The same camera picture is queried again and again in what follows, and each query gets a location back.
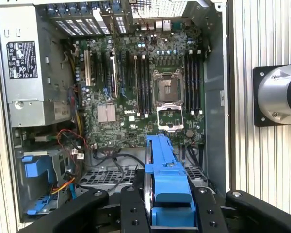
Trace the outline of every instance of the motherboard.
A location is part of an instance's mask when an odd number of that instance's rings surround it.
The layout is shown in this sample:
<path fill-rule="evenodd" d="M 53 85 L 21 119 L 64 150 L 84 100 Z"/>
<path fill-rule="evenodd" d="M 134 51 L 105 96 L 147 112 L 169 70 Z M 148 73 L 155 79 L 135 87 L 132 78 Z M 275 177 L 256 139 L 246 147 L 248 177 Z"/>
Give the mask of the motherboard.
<path fill-rule="evenodd" d="M 163 133 L 174 145 L 204 142 L 201 31 L 136 29 L 76 39 L 75 77 L 88 143 L 143 147 Z"/>

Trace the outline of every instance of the warning label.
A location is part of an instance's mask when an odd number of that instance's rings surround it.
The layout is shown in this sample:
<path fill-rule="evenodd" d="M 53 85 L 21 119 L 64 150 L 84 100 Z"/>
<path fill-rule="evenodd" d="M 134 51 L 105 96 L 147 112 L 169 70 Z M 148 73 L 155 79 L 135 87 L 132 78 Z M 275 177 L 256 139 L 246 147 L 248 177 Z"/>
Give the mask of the warning label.
<path fill-rule="evenodd" d="M 37 59 L 34 41 L 17 41 L 6 44 L 10 79 L 37 78 Z"/>

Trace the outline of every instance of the black mount plate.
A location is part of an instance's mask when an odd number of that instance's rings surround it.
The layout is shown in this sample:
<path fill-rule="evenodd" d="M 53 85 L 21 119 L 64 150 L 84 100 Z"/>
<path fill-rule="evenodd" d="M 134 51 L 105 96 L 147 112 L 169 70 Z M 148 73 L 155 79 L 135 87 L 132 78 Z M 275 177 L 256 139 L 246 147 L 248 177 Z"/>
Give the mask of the black mount plate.
<path fill-rule="evenodd" d="M 268 66 L 268 67 L 255 67 L 252 71 L 253 79 L 253 100 L 254 100 L 254 125 L 257 127 L 266 127 L 266 126 L 277 126 L 283 125 L 269 120 L 261 111 L 258 104 L 258 89 L 264 79 L 264 77 L 271 72 L 273 69 L 283 67 L 286 65 L 280 66 Z"/>

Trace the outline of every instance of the screw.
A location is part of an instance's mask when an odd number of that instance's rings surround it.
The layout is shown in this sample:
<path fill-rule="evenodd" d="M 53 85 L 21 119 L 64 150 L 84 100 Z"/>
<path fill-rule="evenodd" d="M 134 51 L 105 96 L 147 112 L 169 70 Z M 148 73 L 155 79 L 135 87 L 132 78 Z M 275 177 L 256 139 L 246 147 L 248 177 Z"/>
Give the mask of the screw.
<path fill-rule="evenodd" d="M 200 192 L 200 193 L 207 193 L 207 190 L 206 190 L 205 188 L 200 188 L 200 189 L 199 189 L 199 192 Z"/>
<path fill-rule="evenodd" d="M 101 196 L 102 195 L 102 192 L 101 191 L 97 191 L 94 196 Z"/>
<path fill-rule="evenodd" d="M 134 189 L 134 187 L 129 187 L 128 189 L 126 189 L 127 191 L 129 191 L 129 192 L 131 192 L 131 191 L 134 191 L 135 189 Z"/>
<path fill-rule="evenodd" d="M 233 196 L 235 196 L 235 197 L 237 197 L 237 198 L 239 198 L 239 197 L 242 196 L 242 194 L 239 193 L 239 192 L 233 192 L 232 194 L 233 194 Z"/>

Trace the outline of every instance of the cpu socket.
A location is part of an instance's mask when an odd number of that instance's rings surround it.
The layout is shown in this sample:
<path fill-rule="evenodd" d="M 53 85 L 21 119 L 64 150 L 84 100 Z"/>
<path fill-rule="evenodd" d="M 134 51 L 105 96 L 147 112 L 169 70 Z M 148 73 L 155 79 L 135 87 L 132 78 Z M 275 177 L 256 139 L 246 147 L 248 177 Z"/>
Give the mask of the cpu socket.
<path fill-rule="evenodd" d="M 180 69 L 175 72 L 153 72 L 153 96 L 157 110 L 159 130 L 175 132 L 183 124 L 183 76 Z"/>
<path fill-rule="evenodd" d="M 183 76 L 180 69 L 175 72 L 153 72 L 153 95 L 156 106 L 158 103 L 183 102 Z"/>

